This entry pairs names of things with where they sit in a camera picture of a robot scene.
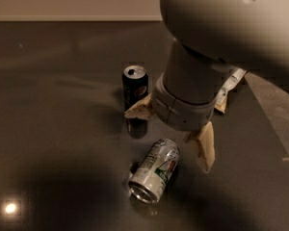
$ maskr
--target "black can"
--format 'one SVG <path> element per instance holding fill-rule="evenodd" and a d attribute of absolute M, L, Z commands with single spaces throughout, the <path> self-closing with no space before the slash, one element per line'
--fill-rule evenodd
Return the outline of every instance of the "black can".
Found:
<path fill-rule="evenodd" d="M 122 74 L 124 89 L 124 106 L 127 111 L 131 106 L 148 94 L 148 77 L 146 70 L 140 65 L 129 65 Z M 147 121 L 140 119 L 126 119 L 127 132 L 134 138 L 142 138 L 147 131 Z"/>
<path fill-rule="evenodd" d="M 122 74 L 125 111 L 147 96 L 148 77 L 140 65 L 126 67 Z"/>

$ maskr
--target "standing can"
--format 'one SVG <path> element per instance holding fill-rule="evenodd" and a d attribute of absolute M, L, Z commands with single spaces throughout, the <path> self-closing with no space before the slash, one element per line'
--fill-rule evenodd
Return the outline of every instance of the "standing can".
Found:
<path fill-rule="evenodd" d="M 144 203 L 157 203 L 171 180 L 179 158 L 180 150 L 175 142 L 158 140 L 130 179 L 130 192 Z"/>
<path fill-rule="evenodd" d="M 147 96 L 148 77 L 145 68 L 140 65 L 129 65 L 123 70 L 122 82 L 126 111 Z"/>

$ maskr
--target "silver can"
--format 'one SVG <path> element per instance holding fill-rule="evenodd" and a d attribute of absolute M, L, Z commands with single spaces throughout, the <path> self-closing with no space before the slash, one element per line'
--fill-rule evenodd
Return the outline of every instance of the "silver can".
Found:
<path fill-rule="evenodd" d="M 157 203 L 171 180 L 179 158 L 180 150 L 175 142 L 158 140 L 130 179 L 130 192 L 144 203 Z"/>

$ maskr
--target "aluminum can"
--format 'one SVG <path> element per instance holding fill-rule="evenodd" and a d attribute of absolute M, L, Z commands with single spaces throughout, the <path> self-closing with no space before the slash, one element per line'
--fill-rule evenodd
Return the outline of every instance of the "aluminum can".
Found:
<path fill-rule="evenodd" d="M 140 65 L 129 65 L 122 74 L 125 111 L 147 96 L 148 77 Z"/>
<path fill-rule="evenodd" d="M 175 142 L 158 140 L 129 180 L 130 192 L 144 203 L 157 203 L 171 180 L 179 158 L 180 150 Z"/>

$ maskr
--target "can top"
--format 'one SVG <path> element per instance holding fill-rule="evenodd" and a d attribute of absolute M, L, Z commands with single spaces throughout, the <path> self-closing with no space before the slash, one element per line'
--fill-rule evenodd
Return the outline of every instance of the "can top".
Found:
<path fill-rule="evenodd" d="M 162 138 L 158 140 L 157 142 L 155 142 L 153 145 L 155 144 L 171 146 L 173 149 L 177 151 L 178 154 L 180 154 L 180 148 L 177 146 L 177 144 L 174 141 L 170 139 Z"/>
<path fill-rule="evenodd" d="M 133 195 L 136 196 L 143 203 L 156 204 L 159 200 L 155 194 L 153 194 L 150 190 L 140 185 L 139 183 L 130 182 L 129 188 L 131 193 L 133 193 Z"/>
<path fill-rule="evenodd" d="M 129 79 L 140 79 L 146 75 L 146 70 L 140 65 L 129 65 L 123 71 L 123 74 Z"/>

